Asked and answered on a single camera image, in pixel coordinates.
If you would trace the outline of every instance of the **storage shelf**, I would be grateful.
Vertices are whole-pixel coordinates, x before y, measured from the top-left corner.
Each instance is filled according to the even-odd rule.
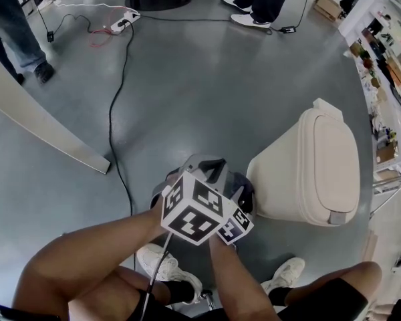
[[[386,93],[386,98],[388,100],[388,103],[390,104],[390,109],[392,111],[392,120],[387,120],[387,123],[389,124],[387,124],[386,126],[396,132],[396,140],[398,141],[399,155],[396,158],[387,160],[386,162],[382,163],[377,163],[376,158],[374,158],[374,171],[376,172],[385,170],[392,165],[401,163],[401,106],[390,89],[388,79],[386,79],[385,75],[377,66],[376,54],[373,52],[370,44],[367,42],[367,39],[364,37],[364,35],[362,35],[362,33],[357,33],[357,36],[361,40],[362,47],[370,54],[374,63],[374,71],[379,77],[382,83],[381,87]]]

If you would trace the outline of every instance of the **power strip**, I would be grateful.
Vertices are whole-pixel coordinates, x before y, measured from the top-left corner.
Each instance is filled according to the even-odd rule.
[[[123,18],[117,20],[111,28],[113,32],[122,32],[128,25],[122,24],[123,20],[128,20],[130,23],[134,23],[135,21],[141,18],[141,14],[135,10],[125,12]]]

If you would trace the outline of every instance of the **white sneaker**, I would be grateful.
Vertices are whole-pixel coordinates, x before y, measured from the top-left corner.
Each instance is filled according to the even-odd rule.
[[[270,23],[257,23],[250,14],[232,14],[232,22],[248,27],[255,27],[259,29],[269,29]]]
[[[297,257],[291,258],[279,266],[273,278],[263,282],[261,287],[267,295],[276,288],[290,288],[297,282],[304,268],[305,261],[303,259]]]
[[[235,0],[221,0],[221,1],[226,5],[237,8],[242,13],[251,13],[251,6],[247,8],[240,8],[238,5],[236,5]]]
[[[148,243],[147,245],[141,247],[137,253],[136,258],[144,271],[152,277],[154,274],[154,269],[157,263],[160,261],[163,255],[163,247],[159,245]],[[158,274],[156,276],[158,281],[185,281],[192,285],[194,289],[194,298],[190,302],[185,302],[185,304],[198,303],[199,298],[202,294],[202,282],[190,272],[182,271],[178,267],[178,260],[176,260],[171,254],[168,254],[163,262],[160,264]]]

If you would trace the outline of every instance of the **black cable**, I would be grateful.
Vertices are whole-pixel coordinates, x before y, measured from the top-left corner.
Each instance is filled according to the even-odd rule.
[[[296,26],[294,26],[294,29],[297,29],[297,28],[300,26],[300,24],[301,24],[301,20],[303,19],[303,16],[304,16],[304,14],[305,14],[306,6],[307,6],[307,1],[308,1],[308,0],[305,0],[305,5],[304,5],[304,7],[303,7],[303,11],[301,12],[301,16],[300,16],[299,23],[298,23]],[[271,28],[273,31],[282,32],[282,29],[285,29],[286,27],[282,27],[281,29],[274,29],[273,27],[270,27],[270,28]]]
[[[35,5],[35,7],[37,8],[37,11],[38,11],[39,14],[40,14],[41,20],[43,21],[43,24],[45,25],[46,32],[49,32],[49,30],[47,29],[46,23],[45,23],[45,19],[43,19],[43,16],[42,16],[41,13],[40,13],[39,6]]]
[[[112,150],[112,156],[113,156],[114,162],[116,163],[116,169],[118,171],[120,182],[122,182],[122,185],[124,186],[125,191],[126,191],[126,195],[128,196],[129,206],[130,206],[130,216],[133,216],[134,208],[132,205],[132,196],[130,194],[128,186],[126,185],[125,181],[122,178],[122,174],[120,172],[120,167],[119,167],[119,162],[118,162],[118,157],[116,155],[116,151],[114,150],[114,146],[113,146],[113,120],[112,120],[113,107],[114,107],[114,104],[115,104],[120,92],[122,91],[123,83],[125,80],[125,69],[126,69],[126,64],[128,63],[129,47],[132,43],[132,40],[134,39],[134,34],[135,34],[133,24],[129,20],[128,20],[128,23],[131,25],[132,33],[131,33],[131,38],[129,39],[128,43],[126,44],[125,62],[124,62],[123,68],[122,68],[122,76],[120,79],[120,85],[119,85],[119,88],[117,89],[116,93],[114,94],[112,103],[110,104],[110,108],[108,110],[108,144],[110,145],[110,148]],[[135,270],[136,253],[133,255],[133,257],[134,257],[134,270]]]
[[[54,35],[58,32],[59,28],[62,26],[62,23],[64,22],[65,17],[67,17],[67,16],[69,16],[69,15],[71,15],[71,16],[73,17],[74,21],[76,21],[76,20],[79,19],[79,18],[85,19],[85,20],[88,22],[88,27],[86,28],[86,32],[88,32],[88,33],[92,33],[92,32],[93,32],[93,31],[90,29],[90,28],[91,28],[91,21],[90,21],[87,17],[85,17],[85,16],[82,15],[82,14],[79,14],[78,16],[75,16],[75,15],[69,13],[69,14],[66,14],[66,15],[64,15],[64,16],[62,17],[61,23],[59,24],[59,26],[57,27],[57,29],[53,32]],[[122,30],[120,33],[111,33],[110,35],[120,35],[122,32],[123,32],[123,30]]]
[[[297,24],[297,26],[295,26],[295,28],[298,28],[301,24],[301,20],[303,19],[303,15],[305,14],[306,5],[307,5],[307,0],[305,1],[305,7],[303,7],[303,12],[301,12],[301,17],[300,17],[299,23]]]
[[[66,14],[66,15],[64,15],[63,17],[62,17],[62,20],[61,20],[61,23],[60,23],[60,25],[57,27],[57,29],[53,32],[53,34],[56,34],[57,32],[58,32],[58,30],[59,30],[59,28],[62,26],[62,23],[64,22],[64,19],[65,19],[65,17],[68,17],[69,15],[71,15],[73,18],[74,18],[74,21],[76,21],[77,19],[79,19],[79,18],[83,18],[83,19],[85,19],[87,22],[88,22],[88,28],[86,29],[86,31],[88,32],[88,33],[92,33],[92,31],[91,31],[91,29],[90,29],[90,27],[91,27],[91,21],[87,18],[87,17],[85,17],[84,15],[78,15],[77,17],[75,16],[75,15],[72,15],[72,14]]]
[[[151,15],[141,15],[143,18],[149,18],[153,20],[162,20],[162,21],[230,21],[228,19],[167,19],[167,18],[158,18],[152,17]]]

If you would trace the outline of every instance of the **hand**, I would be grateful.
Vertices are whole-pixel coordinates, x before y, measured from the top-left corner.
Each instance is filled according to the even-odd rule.
[[[173,186],[178,178],[179,178],[178,173],[171,174],[166,178],[166,183],[170,186]],[[150,210],[155,220],[157,221],[158,227],[156,233],[158,234],[158,236],[166,231],[160,226],[160,221],[162,220],[162,204],[163,204],[163,196],[161,195],[159,196],[157,202],[154,204],[153,208],[151,208]]]

